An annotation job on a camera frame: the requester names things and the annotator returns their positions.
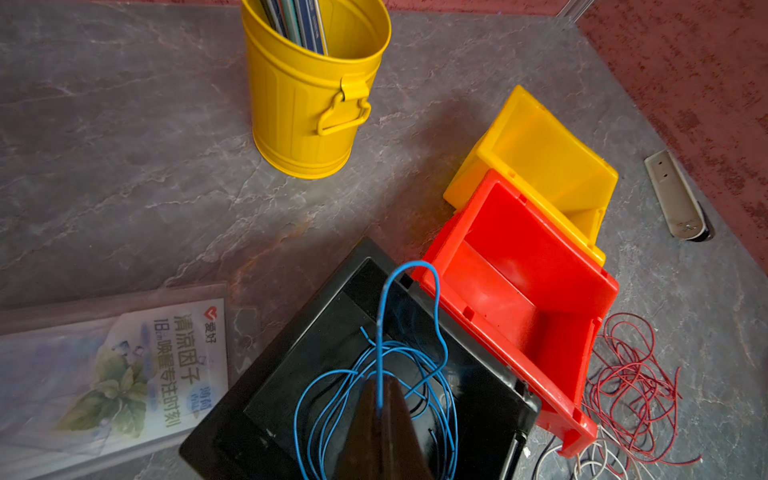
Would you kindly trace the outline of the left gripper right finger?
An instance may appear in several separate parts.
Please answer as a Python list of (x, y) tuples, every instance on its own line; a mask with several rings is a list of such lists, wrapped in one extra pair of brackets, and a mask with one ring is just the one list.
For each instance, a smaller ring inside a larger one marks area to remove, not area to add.
[(401, 386), (391, 376), (385, 376), (383, 380), (381, 478), (405, 480), (433, 478), (421, 451)]

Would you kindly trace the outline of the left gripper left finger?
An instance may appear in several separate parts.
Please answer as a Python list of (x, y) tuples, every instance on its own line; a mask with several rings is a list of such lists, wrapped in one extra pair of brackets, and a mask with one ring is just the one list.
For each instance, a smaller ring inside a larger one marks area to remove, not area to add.
[(376, 380), (367, 380), (337, 459), (335, 479), (380, 478), (382, 408), (377, 392)]

